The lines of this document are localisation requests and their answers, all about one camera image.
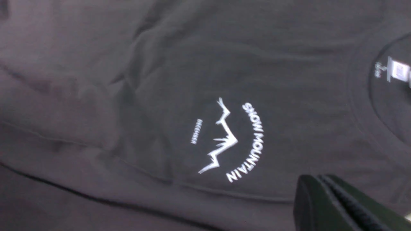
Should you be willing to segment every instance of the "printed logo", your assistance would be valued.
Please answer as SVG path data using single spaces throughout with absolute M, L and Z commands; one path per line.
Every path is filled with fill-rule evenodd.
M 381 72 L 384 72 L 386 70 L 387 70 L 387 67 L 383 67 L 380 62 L 377 62 L 375 64 L 375 70 L 374 70 L 375 78 L 381 78 Z
M 203 121 L 198 119 L 197 123 L 196 123 L 196 126 L 194 127 L 193 136 L 191 137 L 191 143 L 192 144 L 197 144 L 197 139 L 199 138 L 199 134 L 200 134 L 202 124 L 203 124 Z
M 226 108 L 226 106 L 223 103 L 223 99 L 219 98 L 218 100 L 218 105 L 223 109 L 223 114 L 221 118 L 215 123 L 217 125 L 223 126 L 224 130 L 227 133 L 227 136 L 225 138 L 218 138 L 214 139 L 215 141 L 221 141 L 222 143 L 217 144 L 216 146 L 219 147 L 211 152 L 209 152 L 207 155 L 211 157 L 211 164 L 205 166 L 202 170 L 199 171 L 199 174 L 202 174 L 203 172 L 206 172 L 210 169 L 215 169 L 220 167 L 220 164 L 218 163 L 217 156 L 223 153 L 225 150 L 233 147 L 238 140 L 236 137 L 233 135 L 231 132 L 230 128 L 228 127 L 226 123 L 227 117 L 230 115 L 230 111 Z
M 260 120 L 260 116 L 254 109 L 254 107 L 251 105 L 251 103 L 245 103 L 242 106 L 242 108 L 247 113 L 248 117 L 250 118 L 250 121 L 252 122 L 253 130 L 255 131 L 254 140 L 252 144 L 252 149 L 246 160 L 241 164 L 241 166 L 232 170 L 230 173 L 226 173 L 227 179 L 230 181 L 230 183 L 234 182 L 235 180 L 238 180 L 239 178 L 242 178 L 242 174 L 248 174 L 251 170 L 254 169 L 254 167 L 256 166 L 256 162 L 258 162 L 258 160 L 260 159 L 261 152 L 264 148 L 264 130 Z
M 208 170 L 220 167 L 217 156 L 222 154 L 224 151 L 226 151 L 227 149 L 233 147 L 235 144 L 238 143 L 237 138 L 231 132 L 230 128 L 228 127 L 226 123 L 226 119 L 231 114 L 230 111 L 224 105 L 222 98 L 219 98 L 217 103 L 222 108 L 223 114 L 215 124 L 221 125 L 224 128 L 227 135 L 225 138 L 214 139 L 215 141 L 220 141 L 221 143 L 216 145 L 218 147 L 217 149 L 214 149 L 213 151 L 207 154 L 211 158 L 211 163 L 205 166 L 203 169 L 201 169 L 199 171 L 199 174 L 202 174 Z M 254 139 L 253 139 L 252 146 L 250 147 L 249 154 L 246 157 L 245 161 L 241 163 L 239 167 L 231 171 L 228 171 L 228 173 L 226 173 L 226 177 L 230 183 L 233 183 L 234 181 L 241 179 L 245 174 L 248 174 L 251 170 L 254 169 L 254 167 L 256 166 L 256 163 L 260 159 L 260 155 L 262 154 L 262 150 L 264 148 L 263 146 L 264 130 L 263 130 L 262 122 L 260 120 L 260 116 L 254 109 L 254 107 L 251 105 L 251 103 L 245 103 L 242 106 L 242 108 L 247 113 L 247 116 L 249 117 L 249 120 L 252 123 Z M 193 139 L 192 139 L 192 143 L 197 142 L 198 132 L 199 132 L 199 129 L 201 128 L 201 123 L 202 123 L 202 120 L 197 120 L 196 129 L 198 130 L 195 130 L 194 132 L 193 139 L 195 141 L 193 142 Z

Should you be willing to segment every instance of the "black plastic item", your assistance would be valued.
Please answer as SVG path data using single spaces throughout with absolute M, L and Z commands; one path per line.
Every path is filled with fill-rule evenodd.
M 411 231 L 403 217 L 336 176 L 300 176 L 297 231 Z

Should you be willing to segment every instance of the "crew neck collar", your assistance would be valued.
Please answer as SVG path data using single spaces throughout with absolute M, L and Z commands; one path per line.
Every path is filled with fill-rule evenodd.
M 411 35 L 411 20 L 391 17 L 373 31 L 356 50 L 349 66 L 348 97 L 359 129 L 376 149 L 395 162 L 403 171 L 411 169 L 411 146 L 402 142 L 377 116 L 369 97 L 370 72 L 374 61 L 396 41 Z

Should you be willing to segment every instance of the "mountain graphic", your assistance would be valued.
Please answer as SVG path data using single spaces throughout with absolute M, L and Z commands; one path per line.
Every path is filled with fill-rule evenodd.
M 205 171 L 208 171 L 210 169 L 215 169 L 220 167 L 220 164 L 218 163 L 217 156 L 223 153 L 225 150 L 233 147 L 236 143 L 238 143 L 237 138 L 233 135 L 231 132 L 230 128 L 228 127 L 226 123 L 227 117 L 230 115 L 230 111 L 226 108 L 226 106 L 223 103 L 223 99 L 219 98 L 217 101 L 218 105 L 223 109 L 223 114 L 221 118 L 215 123 L 217 125 L 223 126 L 224 130 L 227 133 L 227 136 L 224 138 L 218 138 L 214 139 L 215 141 L 221 141 L 221 143 L 218 143 L 216 146 L 219 147 L 211 152 L 209 152 L 207 155 L 211 157 L 211 164 L 205 166 L 202 170 L 199 171 L 199 174 L 202 174 Z

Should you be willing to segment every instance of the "dark t-shirt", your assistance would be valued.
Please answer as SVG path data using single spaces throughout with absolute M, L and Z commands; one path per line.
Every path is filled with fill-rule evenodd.
M 388 55 L 411 64 L 397 42 L 411 21 L 394 9 L 156 1 L 109 84 L 3 55 L 0 162 L 220 230 L 292 230 L 300 174 L 335 174 L 405 215 L 409 89 L 375 78 Z

